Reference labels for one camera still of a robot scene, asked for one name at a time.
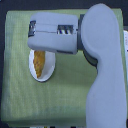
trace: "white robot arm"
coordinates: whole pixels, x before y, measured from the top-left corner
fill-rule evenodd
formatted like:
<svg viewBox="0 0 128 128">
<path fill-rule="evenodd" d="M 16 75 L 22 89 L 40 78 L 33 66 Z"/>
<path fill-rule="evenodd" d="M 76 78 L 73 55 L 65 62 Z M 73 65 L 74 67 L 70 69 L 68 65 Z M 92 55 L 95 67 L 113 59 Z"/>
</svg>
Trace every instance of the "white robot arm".
<svg viewBox="0 0 128 128">
<path fill-rule="evenodd" d="M 28 46 L 67 54 L 76 54 L 82 46 L 98 61 L 97 78 L 86 100 L 87 128 L 126 128 L 126 92 L 116 16 L 109 7 L 98 4 L 84 15 L 80 28 L 78 33 L 78 18 L 74 15 L 37 13 L 31 17 Z"/>
</svg>

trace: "green towel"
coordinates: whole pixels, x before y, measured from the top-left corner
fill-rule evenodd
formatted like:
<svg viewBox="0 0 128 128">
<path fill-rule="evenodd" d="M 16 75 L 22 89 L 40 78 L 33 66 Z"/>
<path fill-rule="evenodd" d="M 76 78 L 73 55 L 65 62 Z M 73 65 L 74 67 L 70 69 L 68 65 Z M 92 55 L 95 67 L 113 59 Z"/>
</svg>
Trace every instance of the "green towel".
<svg viewBox="0 0 128 128">
<path fill-rule="evenodd" d="M 79 17 L 87 10 L 47 11 Z M 126 82 L 122 12 L 113 11 L 119 22 Z M 30 16 L 36 12 L 9 11 L 6 16 L 1 119 L 9 126 L 85 126 L 86 97 L 97 76 L 96 68 L 82 51 L 77 55 L 56 54 L 52 77 L 37 82 L 29 71 L 27 46 Z"/>
</svg>

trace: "food item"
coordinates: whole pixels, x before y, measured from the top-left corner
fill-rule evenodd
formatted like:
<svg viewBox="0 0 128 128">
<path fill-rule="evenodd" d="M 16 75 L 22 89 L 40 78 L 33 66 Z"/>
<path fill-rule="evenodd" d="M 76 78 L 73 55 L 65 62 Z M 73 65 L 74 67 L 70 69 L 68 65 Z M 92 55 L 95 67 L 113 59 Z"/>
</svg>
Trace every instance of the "food item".
<svg viewBox="0 0 128 128">
<path fill-rule="evenodd" d="M 37 78 L 39 78 L 42 74 L 44 63 L 45 63 L 45 52 L 44 51 L 34 51 L 33 64 L 34 64 Z"/>
</svg>

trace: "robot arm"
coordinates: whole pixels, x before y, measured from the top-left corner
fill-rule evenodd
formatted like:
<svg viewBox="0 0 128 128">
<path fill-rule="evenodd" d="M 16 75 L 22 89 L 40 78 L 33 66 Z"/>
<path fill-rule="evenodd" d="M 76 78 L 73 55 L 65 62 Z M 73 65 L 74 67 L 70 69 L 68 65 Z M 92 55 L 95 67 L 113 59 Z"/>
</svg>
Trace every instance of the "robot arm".
<svg viewBox="0 0 128 128">
<path fill-rule="evenodd" d="M 30 21 L 31 49 L 77 53 L 80 41 L 76 16 L 40 12 Z M 116 16 L 106 5 L 98 4 L 84 15 L 80 27 L 78 37 L 83 50 L 98 60 L 98 75 L 86 100 L 87 128 L 126 128 L 126 92 Z"/>
</svg>

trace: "table surface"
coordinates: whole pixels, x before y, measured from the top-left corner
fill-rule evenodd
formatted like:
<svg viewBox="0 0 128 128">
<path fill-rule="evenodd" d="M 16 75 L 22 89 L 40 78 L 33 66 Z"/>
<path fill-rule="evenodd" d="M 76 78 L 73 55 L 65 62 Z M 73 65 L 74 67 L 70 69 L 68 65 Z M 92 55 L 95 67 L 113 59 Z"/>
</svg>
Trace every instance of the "table surface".
<svg viewBox="0 0 128 128">
<path fill-rule="evenodd" d="M 88 9 L 92 5 L 101 3 L 101 0 L 1 0 L 0 1 L 0 101 L 2 93 L 3 62 L 5 47 L 5 18 L 9 10 L 55 10 L 55 9 Z M 102 3 L 111 8 L 121 8 L 124 26 L 128 26 L 127 0 L 102 0 Z"/>
</svg>

